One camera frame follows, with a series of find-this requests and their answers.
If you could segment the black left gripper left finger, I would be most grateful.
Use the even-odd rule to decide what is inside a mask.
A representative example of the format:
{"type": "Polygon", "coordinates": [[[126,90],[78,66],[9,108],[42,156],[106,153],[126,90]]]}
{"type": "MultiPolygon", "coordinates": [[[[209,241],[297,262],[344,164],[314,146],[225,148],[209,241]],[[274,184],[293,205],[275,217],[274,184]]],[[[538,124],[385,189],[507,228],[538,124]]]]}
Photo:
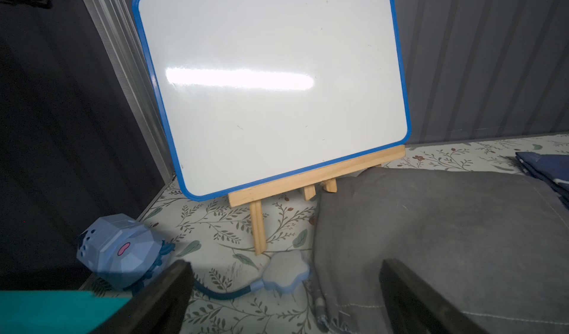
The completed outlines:
{"type": "Polygon", "coordinates": [[[194,289],[189,262],[178,260],[93,333],[178,334],[194,289]]]}

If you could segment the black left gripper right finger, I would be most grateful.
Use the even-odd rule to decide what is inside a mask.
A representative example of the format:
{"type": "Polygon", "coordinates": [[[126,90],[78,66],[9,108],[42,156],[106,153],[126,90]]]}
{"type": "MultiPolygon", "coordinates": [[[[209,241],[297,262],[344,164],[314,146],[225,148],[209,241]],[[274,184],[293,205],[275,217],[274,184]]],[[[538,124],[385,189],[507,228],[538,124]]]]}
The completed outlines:
{"type": "Polygon", "coordinates": [[[382,262],[379,282],[394,333],[485,333],[403,262],[382,262]]]}

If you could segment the grey pillowcase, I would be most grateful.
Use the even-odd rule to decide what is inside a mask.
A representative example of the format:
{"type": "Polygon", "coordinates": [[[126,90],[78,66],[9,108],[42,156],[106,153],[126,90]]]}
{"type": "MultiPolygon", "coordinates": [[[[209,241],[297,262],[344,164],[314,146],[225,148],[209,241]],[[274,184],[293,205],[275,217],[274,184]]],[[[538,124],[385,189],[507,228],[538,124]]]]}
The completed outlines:
{"type": "Polygon", "coordinates": [[[333,333],[389,333],[395,258],[489,333],[568,331],[568,210],[544,182],[374,168],[320,196],[314,301],[333,333]]]}

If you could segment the teal plastic basket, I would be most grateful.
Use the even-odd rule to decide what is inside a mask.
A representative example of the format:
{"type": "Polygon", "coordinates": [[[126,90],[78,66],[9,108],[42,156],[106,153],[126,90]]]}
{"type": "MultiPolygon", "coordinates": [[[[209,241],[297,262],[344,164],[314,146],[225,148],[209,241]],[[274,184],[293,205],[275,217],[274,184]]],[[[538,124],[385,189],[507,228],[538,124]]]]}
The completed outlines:
{"type": "Polygon", "coordinates": [[[2,291],[2,333],[89,333],[130,299],[88,291],[2,291]]]}

